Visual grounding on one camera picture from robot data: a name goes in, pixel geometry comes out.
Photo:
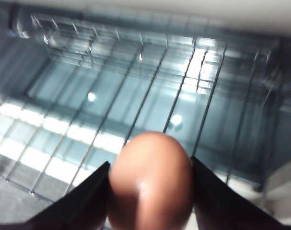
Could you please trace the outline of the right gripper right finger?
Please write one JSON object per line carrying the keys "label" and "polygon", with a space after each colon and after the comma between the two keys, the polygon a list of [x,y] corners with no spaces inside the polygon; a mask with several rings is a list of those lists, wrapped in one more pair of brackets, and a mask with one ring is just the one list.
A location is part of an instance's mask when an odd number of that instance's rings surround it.
{"label": "right gripper right finger", "polygon": [[291,230],[246,200],[191,157],[194,209],[200,230]]}

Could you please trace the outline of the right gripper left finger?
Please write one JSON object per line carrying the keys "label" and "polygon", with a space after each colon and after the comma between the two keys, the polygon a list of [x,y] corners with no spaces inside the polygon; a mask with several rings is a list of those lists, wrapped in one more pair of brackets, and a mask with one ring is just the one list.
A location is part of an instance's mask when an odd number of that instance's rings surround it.
{"label": "right gripper left finger", "polygon": [[110,163],[64,197],[25,222],[0,224],[0,230],[102,230],[106,220]]}

